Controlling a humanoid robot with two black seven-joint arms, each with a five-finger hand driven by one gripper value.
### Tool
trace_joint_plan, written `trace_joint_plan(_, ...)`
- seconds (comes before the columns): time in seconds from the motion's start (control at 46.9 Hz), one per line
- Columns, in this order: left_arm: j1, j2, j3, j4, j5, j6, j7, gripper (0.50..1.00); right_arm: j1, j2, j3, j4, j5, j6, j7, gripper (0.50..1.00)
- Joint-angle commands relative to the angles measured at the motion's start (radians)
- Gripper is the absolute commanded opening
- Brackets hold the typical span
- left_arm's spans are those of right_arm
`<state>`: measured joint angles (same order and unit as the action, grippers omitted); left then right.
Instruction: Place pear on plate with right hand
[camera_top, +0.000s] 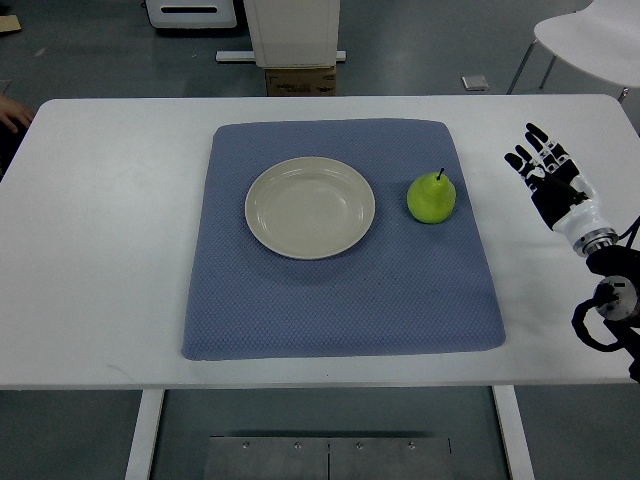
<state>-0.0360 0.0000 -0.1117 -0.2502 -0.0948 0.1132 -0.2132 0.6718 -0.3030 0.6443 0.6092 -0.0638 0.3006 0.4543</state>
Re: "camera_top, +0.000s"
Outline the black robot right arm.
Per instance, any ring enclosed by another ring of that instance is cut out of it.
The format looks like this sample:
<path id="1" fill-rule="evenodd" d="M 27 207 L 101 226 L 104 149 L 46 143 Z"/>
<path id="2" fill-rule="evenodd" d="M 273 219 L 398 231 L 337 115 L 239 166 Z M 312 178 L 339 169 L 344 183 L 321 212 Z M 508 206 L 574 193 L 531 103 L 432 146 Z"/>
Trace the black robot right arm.
<path id="1" fill-rule="evenodd" d="M 590 348 L 605 353 L 625 350 L 632 357 L 629 376 L 639 380 L 639 251 L 632 247 L 639 233 L 634 221 L 621 235 L 618 245 L 606 230 L 594 232 L 580 243 L 588 269 L 601 277 L 591 298 L 576 306 L 571 325 L 577 337 Z M 605 344 L 595 339 L 585 323 L 587 313 L 595 310 L 615 341 Z"/>

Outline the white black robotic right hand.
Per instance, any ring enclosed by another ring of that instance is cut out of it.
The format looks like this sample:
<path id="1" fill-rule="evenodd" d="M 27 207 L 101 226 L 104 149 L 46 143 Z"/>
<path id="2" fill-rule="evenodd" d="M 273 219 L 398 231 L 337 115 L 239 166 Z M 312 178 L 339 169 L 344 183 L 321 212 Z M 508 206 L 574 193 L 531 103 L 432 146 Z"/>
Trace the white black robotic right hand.
<path id="1" fill-rule="evenodd" d="M 529 188 L 547 227 L 584 258 L 616 244 L 619 236 L 601 214 L 597 191 L 565 148 L 533 123 L 524 137 L 529 146 L 515 146 L 504 159 Z"/>

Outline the person's hand at edge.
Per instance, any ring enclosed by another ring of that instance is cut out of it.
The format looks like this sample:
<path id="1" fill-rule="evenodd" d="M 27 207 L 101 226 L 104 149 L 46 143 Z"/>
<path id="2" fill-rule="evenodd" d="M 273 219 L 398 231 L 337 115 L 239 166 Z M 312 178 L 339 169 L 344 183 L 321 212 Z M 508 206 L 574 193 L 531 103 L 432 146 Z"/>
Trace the person's hand at edge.
<path id="1" fill-rule="evenodd" d="M 20 128 L 28 129 L 34 117 L 35 113 L 21 103 L 0 96 L 0 120 L 11 133 L 17 133 Z"/>

